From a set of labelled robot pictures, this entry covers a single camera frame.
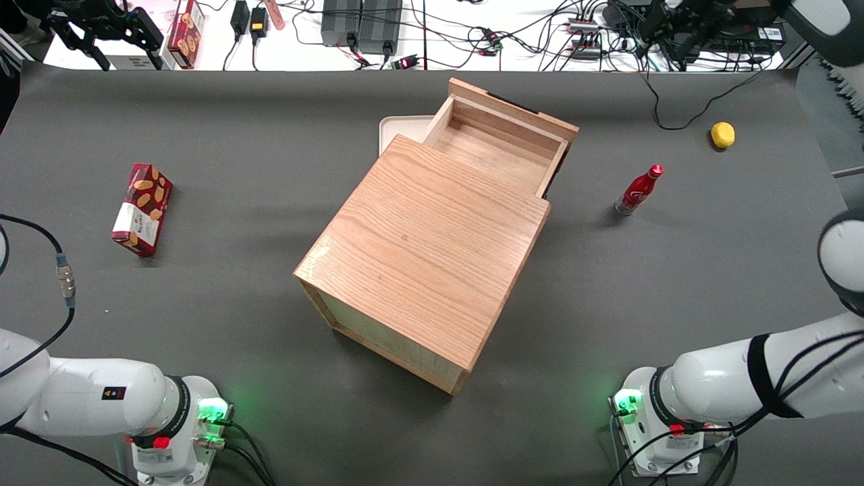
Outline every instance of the red bottle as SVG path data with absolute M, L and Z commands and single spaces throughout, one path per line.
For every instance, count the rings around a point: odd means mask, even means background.
M 652 166 L 648 169 L 648 172 L 630 183 L 630 187 L 624 191 L 624 195 L 615 202 L 615 209 L 623 215 L 633 214 L 638 205 L 642 204 L 642 201 L 654 190 L 654 183 L 662 175 L 662 165 L 657 164 Z

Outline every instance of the metal connector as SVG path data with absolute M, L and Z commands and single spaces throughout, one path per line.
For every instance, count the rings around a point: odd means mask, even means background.
M 567 26 L 567 32 L 569 34 L 575 34 L 576 32 L 582 32 L 585 35 L 593 34 L 600 30 L 600 25 L 594 21 L 584 21 L 579 20 L 577 18 L 570 17 L 568 19 L 569 24 Z
M 60 280 L 60 294 L 66 299 L 66 307 L 75 306 L 75 276 L 72 267 L 66 260 L 66 255 L 57 253 L 57 279 Z
M 222 437 L 206 435 L 196 437 L 192 440 L 192 442 L 201 448 L 211 449 L 213 451 L 221 451 L 225 449 L 225 440 Z

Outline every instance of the gray mat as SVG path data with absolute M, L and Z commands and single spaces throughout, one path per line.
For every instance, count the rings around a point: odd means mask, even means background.
M 449 75 L 28 66 L 0 137 L 0 207 L 54 231 L 73 262 L 79 314 L 52 355 L 211 378 L 283 485 L 602 485 L 606 397 L 633 368 L 843 311 L 815 246 L 845 207 L 794 74 L 766 73 L 666 132 L 634 74 L 459 73 L 581 127 L 549 223 L 455 399 L 334 334 L 290 273 L 375 160 L 378 121 L 435 112 Z M 742 79 L 651 78 L 667 124 Z M 725 153 L 706 141 L 718 120 L 738 132 Z M 134 162 L 177 187 L 153 259 L 110 240 Z M 655 194 L 611 218 L 653 163 L 667 169 Z M 64 316 L 51 248 L 8 230 L 2 325 L 44 339 Z M 761 424 L 742 439 L 736 484 L 856 483 L 862 427 L 861 415 Z M 62 442 L 113 460 L 104 438 Z M 3 486 L 106 483 L 13 438 L 0 438 L 0 464 Z M 221 454 L 211 484 L 246 483 Z

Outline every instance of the red snack box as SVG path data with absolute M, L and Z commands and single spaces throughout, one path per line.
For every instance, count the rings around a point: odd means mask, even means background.
M 111 239 L 139 257 L 153 256 L 173 187 L 156 167 L 148 163 L 133 165 L 126 200 L 114 221 Z
M 171 35 L 168 37 L 168 51 L 183 69 L 195 67 L 198 49 L 201 46 L 201 31 L 204 29 L 204 14 L 195 0 L 180 0 Z

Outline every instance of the bottle cap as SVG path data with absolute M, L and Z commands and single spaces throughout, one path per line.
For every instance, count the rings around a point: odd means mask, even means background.
M 658 177 L 660 177 L 662 175 L 663 175 L 663 166 L 660 165 L 659 163 L 651 166 L 651 168 L 648 169 L 648 176 L 651 179 L 657 179 Z

